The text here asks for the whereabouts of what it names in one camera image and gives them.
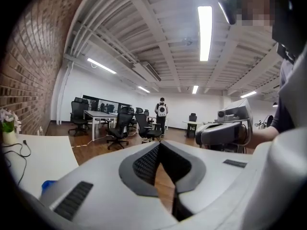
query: brick wall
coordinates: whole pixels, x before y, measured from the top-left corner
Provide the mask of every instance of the brick wall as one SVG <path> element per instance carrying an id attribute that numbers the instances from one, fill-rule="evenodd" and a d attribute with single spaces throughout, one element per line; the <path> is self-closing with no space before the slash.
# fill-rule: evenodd
<path id="1" fill-rule="evenodd" d="M 0 108 L 14 111 L 23 134 L 50 122 L 52 92 L 67 33 L 82 0 L 34 0 L 8 41 L 0 73 Z"/>

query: gray sleeve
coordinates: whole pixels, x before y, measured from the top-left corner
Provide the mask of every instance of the gray sleeve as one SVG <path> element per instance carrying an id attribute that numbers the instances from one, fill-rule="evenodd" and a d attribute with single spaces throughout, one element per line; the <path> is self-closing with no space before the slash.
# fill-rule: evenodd
<path id="1" fill-rule="evenodd" d="M 281 69 L 280 69 L 280 88 L 286 83 L 287 76 L 291 74 L 292 64 L 286 60 L 283 60 Z M 273 126 L 279 133 L 287 131 L 294 128 L 293 121 L 291 116 L 283 104 L 281 98 L 278 98 L 278 107 L 272 121 L 271 126 Z"/>

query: person's hand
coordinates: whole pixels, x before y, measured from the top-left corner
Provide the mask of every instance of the person's hand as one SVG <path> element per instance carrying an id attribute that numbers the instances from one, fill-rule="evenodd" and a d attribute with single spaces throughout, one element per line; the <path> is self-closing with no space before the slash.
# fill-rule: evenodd
<path id="1" fill-rule="evenodd" d="M 238 142 L 244 144 L 248 136 L 248 131 L 245 126 L 241 125 L 239 128 Z"/>

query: white ceiling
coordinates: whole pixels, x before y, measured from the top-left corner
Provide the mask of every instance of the white ceiling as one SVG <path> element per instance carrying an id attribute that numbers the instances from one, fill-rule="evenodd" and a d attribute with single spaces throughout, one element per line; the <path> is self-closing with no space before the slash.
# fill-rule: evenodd
<path id="1" fill-rule="evenodd" d="M 198 6 L 213 8 L 207 62 L 199 60 Z M 256 90 L 265 100 L 277 97 L 282 60 L 269 29 L 229 26 L 217 0 L 87 0 L 67 55 L 87 68 L 92 58 L 134 89 L 188 93 L 199 85 L 198 94 Z M 149 83 L 135 73 L 133 63 L 140 61 L 149 62 L 162 80 Z"/>

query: person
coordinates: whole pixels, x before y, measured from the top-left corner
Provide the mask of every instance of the person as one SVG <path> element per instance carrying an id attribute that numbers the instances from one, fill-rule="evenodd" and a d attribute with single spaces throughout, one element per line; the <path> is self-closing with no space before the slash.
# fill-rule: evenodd
<path id="1" fill-rule="evenodd" d="M 154 112 L 157 114 L 157 124 L 160 124 L 161 126 L 161 130 L 162 130 L 162 136 L 164 136 L 164 131 L 165 131 L 165 120 L 166 120 L 166 116 L 159 116 L 158 115 L 158 109 L 159 109 L 159 106 L 165 106 L 165 109 L 166 109 L 166 114 L 168 114 L 168 107 L 167 105 L 164 103 L 164 98 L 160 98 L 160 103 L 158 103 L 156 106 L 155 106 L 155 109 L 154 109 Z"/>
<path id="2" fill-rule="evenodd" d="M 301 16 L 298 16 L 302 14 L 299 6 L 302 0 L 219 0 L 219 3 L 230 24 L 235 24 L 235 16 L 240 14 L 242 24 L 252 22 L 253 25 L 262 25 L 272 29 L 272 38 L 280 43 L 279 46 L 285 52 L 282 55 L 284 60 L 280 71 L 280 89 L 282 89 L 291 76 L 292 62 L 295 62 L 295 59 L 302 53 L 306 43 L 305 30 L 300 21 Z M 247 148 L 255 149 L 260 143 L 272 141 L 280 133 L 295 127 L 284 104 L 285 101 L 287 100 L 279 96 L 278 108 L 271 126 L 263 130 L 255 130 L 246 145 Z M 245 129 L 242 127 L 239 132 L 241 144 L 245 143 Z"/>
<path id="3" fill-rule="evenodd" d="M 293 69 L 293 65 L 287 61 L 283 60 L 281 69 L 280 69 L 280 88 L 284 86 L 287 79 L 291 75 L 291 71 Z M 274 115 L 274 119 L 271 123 L 271 126 L 266 129 L 257 129 L 253 131 L 253 135 L 250 139 L 250 142 L 246 145 L 247 148 L 255 149 L 260 143 L 266 141 L 272 141 L 279 134 L 294 128 L 293 121 L 291 116 L 283 104 L 281 98 L 278 98 L 278 107 Z M 240 131 L 240 137 L 245 136 L 245 128 Z"/>

